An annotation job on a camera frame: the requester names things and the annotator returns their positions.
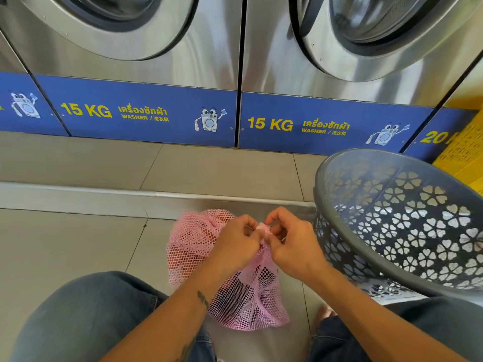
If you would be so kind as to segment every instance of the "cartoon washing machine mascot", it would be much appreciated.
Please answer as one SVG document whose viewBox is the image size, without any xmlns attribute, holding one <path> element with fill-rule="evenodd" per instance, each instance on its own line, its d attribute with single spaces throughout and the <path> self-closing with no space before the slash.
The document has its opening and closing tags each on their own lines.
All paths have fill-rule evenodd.
<svg viewBox="0 0 483 362">
<path fill-rule="evenodd" d="M 37 108 L 35 108 L 35 102 L 38 100 L 35 95 L 30 93 L 32 100 L 23 94 L 17 95 L 15 93 L 10 93 L 10 95 L 13 99 L 11 106 L 19 117 L 23 117 L 23 114 L 25 114 L 27 117 L 40 118 L 40 114 L 37 111 Z"/>
<path fill-rule="evenodd" d="M 405 125 L 404 128 L 401 130 L 399 130 L 399 126 L 400 124 L 387 124 L 386 127 L 384 127 L 380 132 L 371 134 L 366 141 L 366 145 L 369 145 L 372 138 L 377 134 L 377 137 L 374 140 L 374 145 L 385 146 L 395 134 L 401 133 L 409 129 L 410 124 Z"/>
<path fill-rule="evenodd" d="M 226 115 L 226 110 L 222 109 L 220 116 L 216 113 L 216 110 L 213 108 L 209 112 L 207 109 L 202 110 L 202 115 L 195 120 L 195 131 L 199 131 L 198 121 L 201 119 L 203 124 L 203 129 L 205 131 L 216 132 L 216 128 L 218 127 L 218 120 L 221 119 L 222 116 Z"/>
</svg>

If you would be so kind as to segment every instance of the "gray laundry basket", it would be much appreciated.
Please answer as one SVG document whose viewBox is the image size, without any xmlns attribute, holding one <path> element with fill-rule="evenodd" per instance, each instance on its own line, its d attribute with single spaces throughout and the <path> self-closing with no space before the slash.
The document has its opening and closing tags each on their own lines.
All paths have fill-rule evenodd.
<svg viewBox="0 0 483 362">
<path fill-rule="evenodd" d="M 483 198 L 418 159 L 339 152 L 317 170 L 313 222 L 333 267 L 382 304 L 483 300 Z"/>
</svg>

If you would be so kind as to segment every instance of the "washing machine door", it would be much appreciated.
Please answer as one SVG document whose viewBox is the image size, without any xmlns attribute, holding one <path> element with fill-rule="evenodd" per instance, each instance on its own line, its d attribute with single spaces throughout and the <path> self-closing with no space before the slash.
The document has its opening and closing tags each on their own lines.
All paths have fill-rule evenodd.
<svg viewBox="0 0 483 362">
<path fill-rule="evenodd" d="M 22 0 L 72 43 L 101 56 L 145 60 L 171 49 L 198 0 Z"/>
<path fill-rule="evenodd" d="M 294 35 L 323 72 L 370 81 L 422 59 L 481 0 L 289 0 Z"/>
</svg>

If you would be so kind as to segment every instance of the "leg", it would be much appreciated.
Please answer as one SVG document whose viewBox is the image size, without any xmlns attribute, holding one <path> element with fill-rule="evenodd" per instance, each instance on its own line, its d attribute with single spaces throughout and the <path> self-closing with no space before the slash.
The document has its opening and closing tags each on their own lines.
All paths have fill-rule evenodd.
<svg viewBox="0 0 483 362">
<path fill-rule="evenodd" d="M 94 273 L 62 286 L 28 318 L 11 362 L 98 362 L 167 296 L 123 272 Z M 214 362 L 202 328 L 189 362 Z"/>
<path fill-rule="evenodd" d="M 483 360 L 483 307 L 449 297 L 432 297 L 387 306 L 470 362 Z M 342 320 L 323 319 L 312 338 L 307 362 L 370 361 Z"/>
</svg>

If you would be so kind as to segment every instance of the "metal step edge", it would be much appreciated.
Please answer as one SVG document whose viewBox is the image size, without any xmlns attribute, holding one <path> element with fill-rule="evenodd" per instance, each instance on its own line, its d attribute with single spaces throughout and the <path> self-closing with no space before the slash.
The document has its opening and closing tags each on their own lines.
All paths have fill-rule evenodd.
<svg viewBox="0 0 483 362">
<path fill-rule="evenodd" d="M 0 182 L 0 208 L 4 209 L 178 219 L 187 210 L 222 208 L 264 221 L 279 206 L 309 221 L 315 212 L 313 202 Z"/>
</svg>

